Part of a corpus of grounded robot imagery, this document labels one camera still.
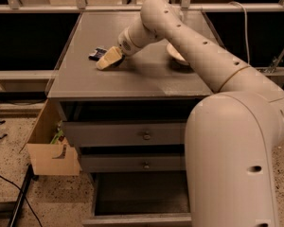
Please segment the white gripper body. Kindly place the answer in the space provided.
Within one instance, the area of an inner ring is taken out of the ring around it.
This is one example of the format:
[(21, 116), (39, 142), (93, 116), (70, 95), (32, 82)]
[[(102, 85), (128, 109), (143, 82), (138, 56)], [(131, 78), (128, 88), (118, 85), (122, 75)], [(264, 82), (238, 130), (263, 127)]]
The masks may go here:
[(129, 29), (125, 28), (118, 36), (117, 43), (125, 56), (132, 56), (141, 50), (130, 38)]

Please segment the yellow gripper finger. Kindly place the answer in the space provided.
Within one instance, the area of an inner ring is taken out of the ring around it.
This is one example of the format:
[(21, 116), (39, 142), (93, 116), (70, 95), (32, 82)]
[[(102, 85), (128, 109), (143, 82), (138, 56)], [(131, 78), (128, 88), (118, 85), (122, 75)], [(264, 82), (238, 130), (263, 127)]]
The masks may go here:
[(104, 70), (112, 65), (116, 65), (123, 59), (123, 53), (117, 46), (111, 47), (96, 63), (98, 70)]

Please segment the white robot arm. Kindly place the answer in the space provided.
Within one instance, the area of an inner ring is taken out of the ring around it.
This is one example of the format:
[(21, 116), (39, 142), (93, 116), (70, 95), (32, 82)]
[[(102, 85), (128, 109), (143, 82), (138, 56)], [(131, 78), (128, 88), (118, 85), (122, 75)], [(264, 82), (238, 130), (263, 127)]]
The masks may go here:
[(279, 227), (272, 150), (284, 139), (284, 91), (235, 55), (185, 25), (164, 0), (102, 56), (103, 70), (168, 40), (212, 91), (186, 122), (186, 179), (193, 227)]

